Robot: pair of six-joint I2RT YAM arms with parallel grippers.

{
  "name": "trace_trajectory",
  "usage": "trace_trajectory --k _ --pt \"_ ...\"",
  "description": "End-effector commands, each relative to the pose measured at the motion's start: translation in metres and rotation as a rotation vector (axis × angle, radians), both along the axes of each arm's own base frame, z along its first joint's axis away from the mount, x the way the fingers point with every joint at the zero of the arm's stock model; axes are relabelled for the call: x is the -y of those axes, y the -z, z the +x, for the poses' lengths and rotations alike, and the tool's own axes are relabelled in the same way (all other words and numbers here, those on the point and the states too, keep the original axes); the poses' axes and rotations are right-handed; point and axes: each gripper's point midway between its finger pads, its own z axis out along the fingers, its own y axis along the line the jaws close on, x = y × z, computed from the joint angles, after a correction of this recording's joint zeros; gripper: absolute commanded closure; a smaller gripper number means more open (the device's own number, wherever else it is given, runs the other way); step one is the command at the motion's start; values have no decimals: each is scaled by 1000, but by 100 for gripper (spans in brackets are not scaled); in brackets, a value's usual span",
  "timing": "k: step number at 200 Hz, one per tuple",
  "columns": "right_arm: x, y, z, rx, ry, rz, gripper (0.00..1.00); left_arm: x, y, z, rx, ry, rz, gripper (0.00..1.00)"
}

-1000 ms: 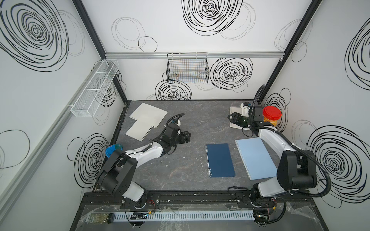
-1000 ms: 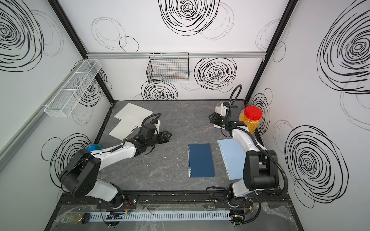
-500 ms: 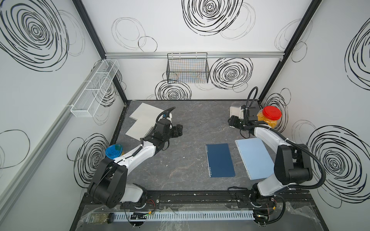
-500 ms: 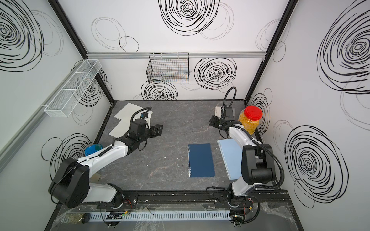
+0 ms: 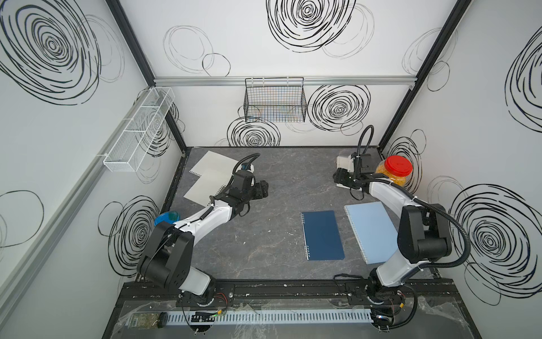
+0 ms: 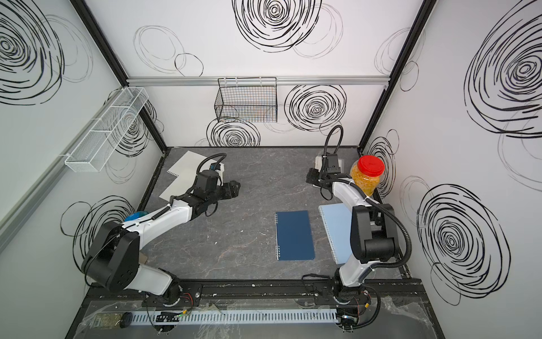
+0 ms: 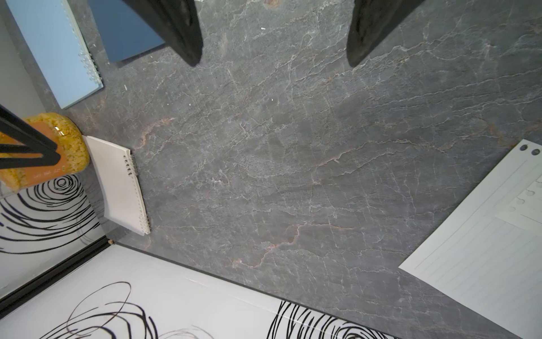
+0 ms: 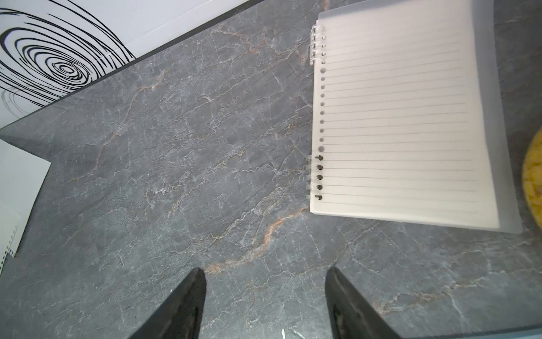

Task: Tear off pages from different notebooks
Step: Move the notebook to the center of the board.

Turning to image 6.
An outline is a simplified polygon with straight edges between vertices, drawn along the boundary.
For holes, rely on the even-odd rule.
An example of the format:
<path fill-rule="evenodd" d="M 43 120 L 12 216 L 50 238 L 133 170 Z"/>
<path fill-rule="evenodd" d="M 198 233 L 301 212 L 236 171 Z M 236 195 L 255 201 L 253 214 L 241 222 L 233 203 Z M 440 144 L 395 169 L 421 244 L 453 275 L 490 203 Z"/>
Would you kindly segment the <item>torn lined paper page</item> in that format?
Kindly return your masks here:
<path fill-rule="evenodd" d="M 175 177 L 191 177 L 196 175 L 196 170 L 205 156 L 187 151 L 178 161 L 168 169 L 168 173 Z"/>

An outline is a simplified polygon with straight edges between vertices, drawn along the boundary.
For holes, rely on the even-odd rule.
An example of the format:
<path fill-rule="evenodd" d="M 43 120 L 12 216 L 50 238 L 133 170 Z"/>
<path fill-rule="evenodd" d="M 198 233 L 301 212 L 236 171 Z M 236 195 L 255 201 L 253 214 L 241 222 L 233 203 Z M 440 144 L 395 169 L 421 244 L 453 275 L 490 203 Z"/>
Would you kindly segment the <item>light blue spiral notebook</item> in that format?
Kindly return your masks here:
<path fill-rule="evenodd" d="M 337 265 L 345 264 L 352 255 L 351 211 L 343 203 L 318 207 L 322 217 L 332 255 Z"/>

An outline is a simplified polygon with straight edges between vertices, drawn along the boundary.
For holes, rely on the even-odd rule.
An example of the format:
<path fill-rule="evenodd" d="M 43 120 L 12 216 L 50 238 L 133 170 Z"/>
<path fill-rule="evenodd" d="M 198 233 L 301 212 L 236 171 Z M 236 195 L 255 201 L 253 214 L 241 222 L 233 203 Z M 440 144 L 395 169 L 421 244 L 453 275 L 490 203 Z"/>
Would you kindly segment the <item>dark blue spiral notebook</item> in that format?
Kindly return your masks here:
<path fill-rule="evenodd" d="M 309 212 L 276 212 L 278 261 L 310 261 L 316 258 Z"/>

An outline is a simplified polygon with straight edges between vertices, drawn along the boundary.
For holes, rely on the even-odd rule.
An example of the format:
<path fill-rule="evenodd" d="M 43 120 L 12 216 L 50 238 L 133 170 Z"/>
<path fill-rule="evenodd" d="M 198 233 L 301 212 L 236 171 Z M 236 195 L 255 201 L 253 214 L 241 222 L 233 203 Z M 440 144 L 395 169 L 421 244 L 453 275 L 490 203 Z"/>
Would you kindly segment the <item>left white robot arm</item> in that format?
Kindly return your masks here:
<path fill-rule="evenodd" d="M 165 207 L 134 220 L 104 223 L 81 264 L 83 275 L 110 292 L 168 295 L 174 289 L 173 275 L 142 264 L 142 248 L 172 228 L 206 215 L 219 201 L 236 198 L 240 189 L 239 182 L 223 182 L 219 171 L 205 169 L 186 193 L 171 196 Z"/>

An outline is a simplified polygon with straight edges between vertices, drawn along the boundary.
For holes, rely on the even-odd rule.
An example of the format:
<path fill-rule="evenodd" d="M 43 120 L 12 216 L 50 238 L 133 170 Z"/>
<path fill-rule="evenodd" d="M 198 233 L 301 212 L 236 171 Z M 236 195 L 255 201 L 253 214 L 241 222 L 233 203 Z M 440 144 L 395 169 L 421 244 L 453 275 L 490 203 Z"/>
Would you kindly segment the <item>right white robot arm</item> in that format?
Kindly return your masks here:
<path fill-rule="evenodd" d="M 306 182 L 329 191 L 351 211 L 351 256 L 336 278 L 341 286 L 358 288 L 377 268 L 405 265 L 408 256 L 401 254 L 397 235 L 405 228 L 390 205 L 372 200 L 341 171 L 337 154 L 324 152 L 320 165 L 309 170 Z"/>

